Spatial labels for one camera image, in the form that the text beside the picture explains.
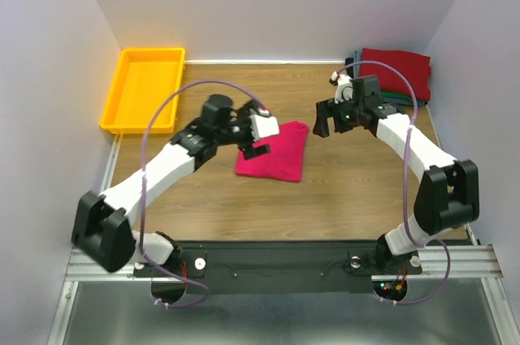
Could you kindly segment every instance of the screw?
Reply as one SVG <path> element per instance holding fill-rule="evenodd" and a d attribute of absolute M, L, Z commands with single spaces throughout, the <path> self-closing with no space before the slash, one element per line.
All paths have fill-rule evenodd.
<path fill-rule="evenodd" d="M 203 270 L 206 267 L 206 260 L 202 257 L 199 257 L 195 260 L 195 268 L 197 270 Z"/>
<path fill-rule="evenodd" d="M 263 108 L 259 108 L 258 114 L 260 116 L 269 116 L 269 115 L 271 115 L 271 112 L 269 112 L 269 110 L 264 110 Z"/>
<path fill-rule="evenodd" d="M 414 268 L 418 268 L 419 266 L 421 266 L 421 259 L 417 256 L 412 256 L 410 259 L 409 259 L 409 263 L 414 267 Z"/>
<path fill-rule="evenodd" d="M 355 270 L 361 267 L 361 258 L 359 258 L 358 256 L 350 257 L 350 266 Z"/>

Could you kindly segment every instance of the bolt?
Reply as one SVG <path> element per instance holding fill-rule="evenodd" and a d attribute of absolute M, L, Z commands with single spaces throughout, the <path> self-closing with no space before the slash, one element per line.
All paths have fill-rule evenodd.
<path fill-rule="evenodd" d="M 359 258 L 358 256 L 350 257 L 350 266 L 355 270 L 361 267 L 361 258 Z"/>
<path fill-rule="evenodd" d="M 199 257 L 195 260 L 195 268 L 197 270 L 203 270 L 206 267 L 206 260 L 202 257 Z"/>
<path fill-rule="evenodd" d="M 409 263 L 414 267 L 414 268 L 418 268 L 419 266 L 421 266 L 421 259 L 417 256 L 412 256 L 410 259 L 409 259 Z"/>

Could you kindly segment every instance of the black mounting plate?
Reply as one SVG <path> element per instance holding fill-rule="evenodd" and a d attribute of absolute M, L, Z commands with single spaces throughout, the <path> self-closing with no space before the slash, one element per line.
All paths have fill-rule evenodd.
<path fill-rule="evenodd" d="M 372 275 L 397 275 L 399 268 L 386 272 L 375 267 L 374 240 L 338 241 L 184 241 L 182 261 L 188 266 L 188 277 L 203 282 L 212 294 L 282 294 L 302 292 L 371 293 Z M 350 265 L 359 257 L 361 266 Z M 199 271 L 194 262 L 206 260 Z M 180 267 L 171 268 L 181 274 Z M 422 269 L 407 262 L 408 274 Z M 160 281 L 161 274 L 146 266 L 135 270 L 137 277 Z M 190 293 L 202 292 L 196 287 Z"/>

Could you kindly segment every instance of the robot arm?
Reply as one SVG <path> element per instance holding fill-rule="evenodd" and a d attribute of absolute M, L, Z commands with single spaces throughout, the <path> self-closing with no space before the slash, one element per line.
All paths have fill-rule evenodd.
<path fill-rule="evenodd" d="M 212 95 L 201 116 L 175 134 L 146 166 L 146 206 L 179 179 L 210 160 L 218 146 L 237 144 L 245 159 L 269 152 L 269 146 L 253 143 L 279 134 L 276 118 L 249 101 L 234 110 L 232 100 Z M 139 233 L 132 225 L 140 215 L 142 172 L 99 195 L 88 192 L 78 204 L 72 242 L 108 272 L 127 263 L 143 261 L 137 248 Z M 146 254 L 159 264 L 178 253 L 177 243 L 162 233 L 145 234 Z"/>
<path fill-rule="evenodd" d="M 336 95 L 316 103 L 313 133 L 329 136 L 328 118 L 333 118 L 335 132 L 363 126 L 403 158 L 410 118 L 399 107 L 384 102 L 377 77 L 353 80 L 347 75 L 333 75 L 331 83 L 338 87 Z M 409 166 L 421 182 L 414 214 L 409 218 L 416 241 L 424 244 L 435 235 L 478 218 L 478 170 L 473 162 L 459 162 L 414 127 Z M 401 224 L 379 238 L 376 260 L 385 265 L 416 249 Z"/>

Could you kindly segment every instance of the pink cloth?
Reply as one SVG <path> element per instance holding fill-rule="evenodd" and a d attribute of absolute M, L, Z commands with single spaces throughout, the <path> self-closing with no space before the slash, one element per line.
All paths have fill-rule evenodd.
<path fill-rule="evenodd" d="M 258 145 L 269 144 L 270 153 L 246 161 L 242 152 L 238 152 L 236 174 L 283 181 L 301 181 L 303 153 L 308 133 L 309 127 L 304 123 L 281 124 L 279 135 L 258 142 Z"/>

